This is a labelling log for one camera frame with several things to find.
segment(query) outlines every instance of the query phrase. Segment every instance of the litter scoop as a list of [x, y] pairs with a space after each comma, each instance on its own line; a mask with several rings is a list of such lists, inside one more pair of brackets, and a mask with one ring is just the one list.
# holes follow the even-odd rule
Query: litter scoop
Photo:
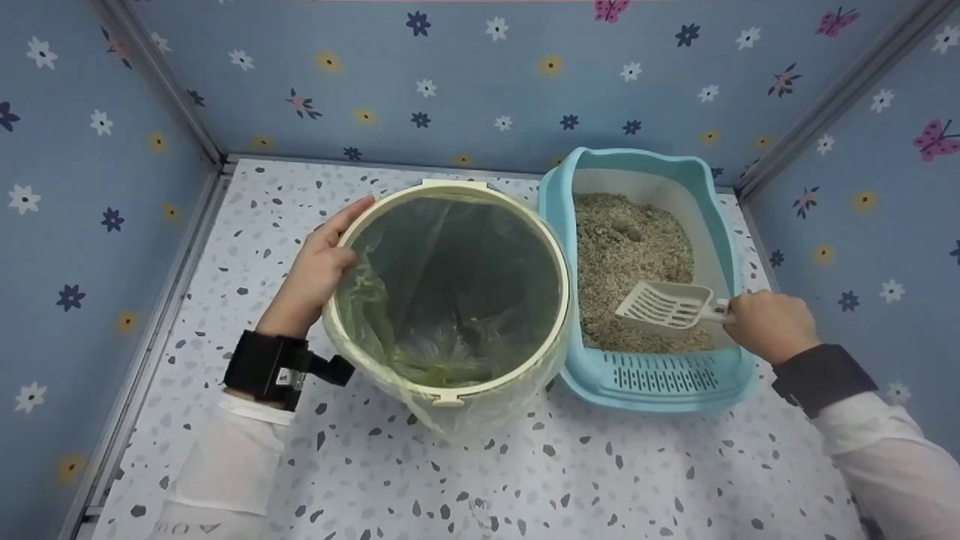
[[682, 335], [700, 321], [721, 325], [736, 322], [727, 300], [711, 304], [713, 289], [701, 285], [641, 281], [620, 303], [616, 314], [646, 331]]

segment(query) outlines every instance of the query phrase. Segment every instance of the blue litter box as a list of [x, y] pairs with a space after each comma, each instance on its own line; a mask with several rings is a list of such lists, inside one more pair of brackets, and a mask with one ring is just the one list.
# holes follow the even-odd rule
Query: blue litter box
[[649, 413], [696, 412], [742, 401], [756, 379], [754, 358], [719, 325], [707, 326], [715, 350], [706, 352], [637, 354], [584, 346], [573, 193], [625, 195], [669, 211], [693, 247], [693, 282], [712, 288], [714, 298], [741, 291], [733, 238], [706, 163], [633, 149], [574, 150], [543, 178], [539, 200], [540, 216], [561, 241], [573, 288], [576, 317], [561, 370], [566, 384], [589, 402]]

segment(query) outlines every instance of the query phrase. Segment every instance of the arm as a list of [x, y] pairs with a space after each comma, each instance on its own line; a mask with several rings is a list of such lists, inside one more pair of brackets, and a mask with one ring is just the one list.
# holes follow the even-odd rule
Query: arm
[[960, 466], [836, 345], [823, 345], [802, 300], [769, 291], [731, 301], [727, 333], [774, 367], [775, 388], [824, 436], [824, 449], [888, 540], [960, 538]]
[[[306, 338], [355, 261], [349, 248], [337, 247], [340, 234], [372, 203], [373, 197], [353, 203], [307, 236], [256, 333]], [[170, 487], [150, 538], [259, 538], [295, 406], [256, 403], [228, 389]]]

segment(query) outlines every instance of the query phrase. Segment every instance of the blue wall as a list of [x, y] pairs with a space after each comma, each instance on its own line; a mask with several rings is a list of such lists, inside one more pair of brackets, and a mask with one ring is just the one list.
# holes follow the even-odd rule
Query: blue wall
[[748, 205], [783, 292], [956, 456], [958, 43], [955, 12]]
[[0, 529], [51, 538], [208, 169], [89, 2], [0, 11]]
[[[615, 22], [591, 2], [134, 7], [230, 151], [538, 172], [629, 146], [733, 184], [904, 4], [844, 3], [835, 36], [817, 34], [835, 0], [634, 2]], [[793, 92], [769, 93], [790, 66]]]

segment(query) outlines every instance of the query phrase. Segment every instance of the black cuff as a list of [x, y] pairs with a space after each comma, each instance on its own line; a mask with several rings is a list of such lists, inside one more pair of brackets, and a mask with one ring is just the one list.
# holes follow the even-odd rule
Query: black cuff
[[810, 418], [850, 396], [876, 391], [874, 380], [839, 345], [818, 345], [774, 368], [773, 387]]

